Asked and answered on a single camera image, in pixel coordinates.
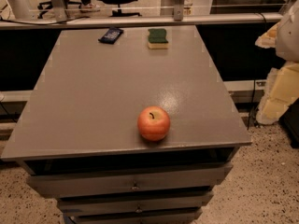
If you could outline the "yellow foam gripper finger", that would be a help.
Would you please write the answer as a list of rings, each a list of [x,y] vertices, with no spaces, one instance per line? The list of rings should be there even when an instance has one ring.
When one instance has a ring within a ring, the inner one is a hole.
[[[258,105],[256,120],[262,125],[277,122],[298,98],[299,63],[285,62],[280,69],[272,68]]]
[[[269,30],[267,30],[264,34],[259,36],[255,41],[255,45],[263,49],[274,48],[276,46],[277,30],[278,22],[275,25],[273,25]]]

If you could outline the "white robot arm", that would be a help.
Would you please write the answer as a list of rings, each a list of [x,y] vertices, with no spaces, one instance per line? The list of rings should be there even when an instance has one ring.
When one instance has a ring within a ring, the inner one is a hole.
[[[257,121],[270,125],[299,98],[299,1],[278,23],[259,36],[255,45],[263,49],[274,48],[276,55],[285,61],[281,68],[270,70],[258,105]]]

